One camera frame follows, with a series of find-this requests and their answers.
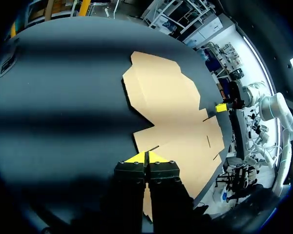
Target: screw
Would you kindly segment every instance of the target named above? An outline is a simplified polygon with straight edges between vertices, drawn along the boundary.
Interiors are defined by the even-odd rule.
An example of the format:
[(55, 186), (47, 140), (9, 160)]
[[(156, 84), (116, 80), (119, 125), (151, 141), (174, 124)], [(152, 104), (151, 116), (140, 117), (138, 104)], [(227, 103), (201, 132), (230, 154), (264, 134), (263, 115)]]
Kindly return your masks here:
[(179, 178), (179, 177), (175, 177), (174, 180), (175, 180), (176, 182), (179, 182), (179, 181), (180, 181), (180, 178)]

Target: cabinet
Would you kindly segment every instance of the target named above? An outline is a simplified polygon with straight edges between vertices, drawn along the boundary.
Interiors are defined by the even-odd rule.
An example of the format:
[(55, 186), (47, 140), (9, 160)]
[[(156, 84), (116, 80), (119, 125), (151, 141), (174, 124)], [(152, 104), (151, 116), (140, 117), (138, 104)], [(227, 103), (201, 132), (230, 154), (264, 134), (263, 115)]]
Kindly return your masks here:
[(184, 44), (191, 44), (195, 47), (206, 39), (210, 38), (213, 34), (223, 28), (220, 19), (216, 15), (211, 15), (204, 24), (191, 33), (184, 41)]

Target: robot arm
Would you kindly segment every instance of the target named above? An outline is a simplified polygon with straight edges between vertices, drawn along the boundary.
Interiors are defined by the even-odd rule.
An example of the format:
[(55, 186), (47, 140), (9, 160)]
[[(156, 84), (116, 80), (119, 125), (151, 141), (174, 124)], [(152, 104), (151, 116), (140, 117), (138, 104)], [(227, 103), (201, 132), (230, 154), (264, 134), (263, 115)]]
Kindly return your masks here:
[[(263, 82), (256, 82), (247, 86), (242, 86), (238, 82), (231, 82), (230, 105), (233, 109), (243, 109), (245, 107), (259, 106), (259, 115), (263, 121), (278, 118), (283, 127), (280, 167), (275, 184), (272, 190), (277, 196), (280, 196), (283, 183), (288, 175), (292, 158), (291, 141), (293, 140), (293, 116), (281, 93), (271, 96), (268, 88)], [(259, 139), (254, 143), (254, 147), (267, 162), (269, 167), (275, 163), (276, 157), (271, 157), (265, 151), (263, 145), (268, 141), (267, 134), (259, 134)]]

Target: cardboard sheet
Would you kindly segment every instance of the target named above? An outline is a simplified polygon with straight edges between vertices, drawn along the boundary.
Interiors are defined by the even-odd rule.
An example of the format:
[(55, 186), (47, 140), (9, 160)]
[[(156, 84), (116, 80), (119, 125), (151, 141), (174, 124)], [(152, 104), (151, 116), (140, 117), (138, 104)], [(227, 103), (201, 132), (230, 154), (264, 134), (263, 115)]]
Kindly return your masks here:
[[(139, 152), (174, 160), (189, 195), (196, 198), (221, 163), (224, 149), (217, 118), (199, 110), (200, 94), (174, 61), (134, 52), (124, 74), (130, 104), (155, 126), (134, 133)], [(151, 215), (149, 190), (144, 212)]]

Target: black table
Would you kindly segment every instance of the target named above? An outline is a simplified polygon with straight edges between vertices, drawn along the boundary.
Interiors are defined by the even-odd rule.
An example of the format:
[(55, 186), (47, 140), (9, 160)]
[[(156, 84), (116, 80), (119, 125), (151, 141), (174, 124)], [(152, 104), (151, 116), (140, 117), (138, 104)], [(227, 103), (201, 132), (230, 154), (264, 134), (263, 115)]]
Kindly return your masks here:
[[(55, 213), (64, 207), (96, 209), (117, 162), (137, 154), (132, 133), (152, 126), (129, 107), (124, 93), (122, 75), (134, 51), (176, 61), (210, 117), (222, 101), (195, 51), (132, 22), (56, 19), (8, 43), (16, 38), (16, 64), (0, 77), (0, 176), (18, 199), (26, 189), (48, 207), (56, 205)], [(227, 112), (217, 119), (224, 161), (232, 129)]]

